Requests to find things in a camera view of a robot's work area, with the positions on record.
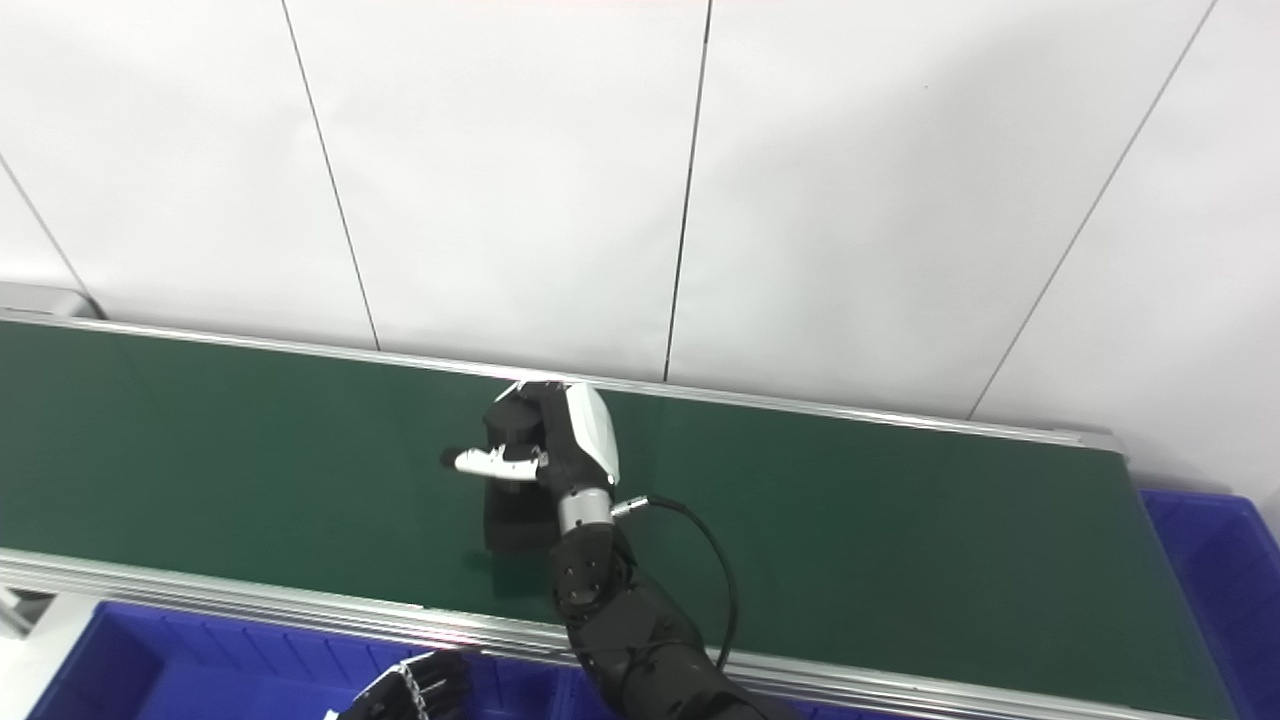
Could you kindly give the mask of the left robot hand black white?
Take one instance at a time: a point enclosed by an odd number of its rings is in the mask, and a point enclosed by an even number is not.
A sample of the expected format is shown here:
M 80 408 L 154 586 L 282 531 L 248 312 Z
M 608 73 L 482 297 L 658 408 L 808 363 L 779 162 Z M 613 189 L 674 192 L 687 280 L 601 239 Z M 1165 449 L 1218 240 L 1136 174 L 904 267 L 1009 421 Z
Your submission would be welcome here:
M 470 670 L 462 653 L 434 650 L 399 661 L 325 719 L 467 719 Z

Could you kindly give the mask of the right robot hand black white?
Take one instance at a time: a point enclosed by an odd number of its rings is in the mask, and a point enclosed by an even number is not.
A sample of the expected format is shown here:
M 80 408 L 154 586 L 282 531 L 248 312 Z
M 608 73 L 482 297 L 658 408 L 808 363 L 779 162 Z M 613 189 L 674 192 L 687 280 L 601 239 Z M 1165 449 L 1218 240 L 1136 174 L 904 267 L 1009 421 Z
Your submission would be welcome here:
M 488 445 L 448 447 L 442 466 L 504 483 L 541 487 L 553 498 L 613 492 L 620 479 L 614 424 L 589 383 L 520 380 L 483 415 Z

